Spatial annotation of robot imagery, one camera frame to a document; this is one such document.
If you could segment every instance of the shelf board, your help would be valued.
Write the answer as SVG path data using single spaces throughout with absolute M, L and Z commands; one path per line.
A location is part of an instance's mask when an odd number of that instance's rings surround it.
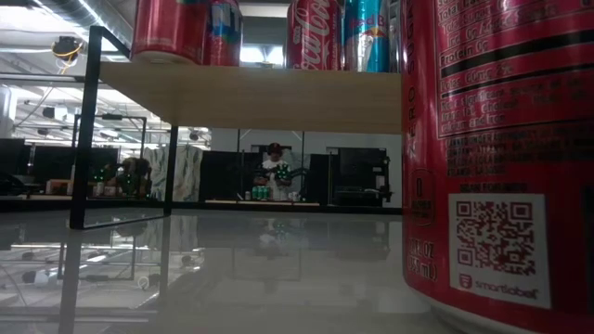
M 395 73 L 103 62 L 100 77 L 172 125 L 401 133 Z

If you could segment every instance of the wall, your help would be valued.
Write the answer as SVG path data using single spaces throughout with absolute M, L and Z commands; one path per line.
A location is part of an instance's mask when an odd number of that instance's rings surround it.
M 248 130 L 241 130 L 245 135 Z M 237 149 L 237 129 L 213 129 L 211 150 L 233 152 Z M 252 150 L 252 145 L 268 145 L 278 142 L 290 146 L 293 152 L 301 152 L 302 142 L 291 131 L 250 130 L 240 141 L 239 150 Z M 390 186 L 393 191 L 390 203 L 384 207 L 402 207 L 402 143 L 400 135 L 361 135 L 305 133 L 305 154 L 327 154 L 326 148 L 386 148 L 390 157 Z

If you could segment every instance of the nutrition label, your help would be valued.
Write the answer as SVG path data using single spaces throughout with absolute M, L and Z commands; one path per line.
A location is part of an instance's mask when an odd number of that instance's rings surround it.
M 439 0 L 438 134 L 591 118 L 593 11 L 594 0 Z

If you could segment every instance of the reflective table surface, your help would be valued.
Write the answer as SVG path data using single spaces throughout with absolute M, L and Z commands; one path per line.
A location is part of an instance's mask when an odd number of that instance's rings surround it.
M 0 333 L 456 333 L 404 282 L 399 216 L 67 217 L 0 216 Z

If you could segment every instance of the coca-cola logo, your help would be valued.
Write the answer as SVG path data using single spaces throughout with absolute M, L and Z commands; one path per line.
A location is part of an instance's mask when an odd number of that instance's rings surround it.
M 295 20 L 303 27 L 301 69 L 318 69 L 320 63 L 326 64 L 329 54 L 329 41 L 322 45 L 322 37 L 330 34 L 329 0 L 310 0 L 309 8 L 295 6 Z

